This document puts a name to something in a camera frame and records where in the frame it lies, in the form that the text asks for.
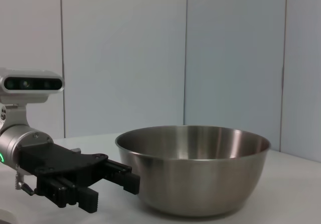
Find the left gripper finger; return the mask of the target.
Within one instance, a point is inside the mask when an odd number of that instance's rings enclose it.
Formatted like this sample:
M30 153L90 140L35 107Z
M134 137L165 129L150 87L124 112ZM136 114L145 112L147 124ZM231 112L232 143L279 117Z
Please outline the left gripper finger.
M140 188L140 176L132 173L130 166L107 160L105 162L105 179L123 187L123 190L138 194Z
M97 212L98 192L88 187L78 187L66 178L49 180L49 198L59 208L76 205L88 213Z

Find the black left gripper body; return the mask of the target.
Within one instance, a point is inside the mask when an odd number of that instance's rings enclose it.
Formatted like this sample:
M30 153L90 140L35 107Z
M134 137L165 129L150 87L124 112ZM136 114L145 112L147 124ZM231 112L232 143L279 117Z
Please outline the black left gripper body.
M79 188L98 181L95 169L106 154L81 154L54 143L19 148L19 166L36 176L35 194L48 199L76 199Z

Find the stainless steel mixing bowl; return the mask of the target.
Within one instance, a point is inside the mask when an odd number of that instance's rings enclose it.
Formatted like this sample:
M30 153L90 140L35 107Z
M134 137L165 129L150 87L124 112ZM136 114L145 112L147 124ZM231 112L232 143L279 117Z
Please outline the stainless steel mixing bowl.
M140 177L138 198L179 216L213 216L239 209L255 189L270 142L216 126L157 126L115 139L123 164Z

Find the silver clamp lever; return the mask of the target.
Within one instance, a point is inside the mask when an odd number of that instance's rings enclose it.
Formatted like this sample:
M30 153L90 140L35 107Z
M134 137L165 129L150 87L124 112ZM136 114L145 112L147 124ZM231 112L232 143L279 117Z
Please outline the silver clamp lever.
M35 194L34 190L32 190L25 182L24 182L24 175L17 172L16 179L15 179L15 189L22 190L27 193L29 196L33 196Z

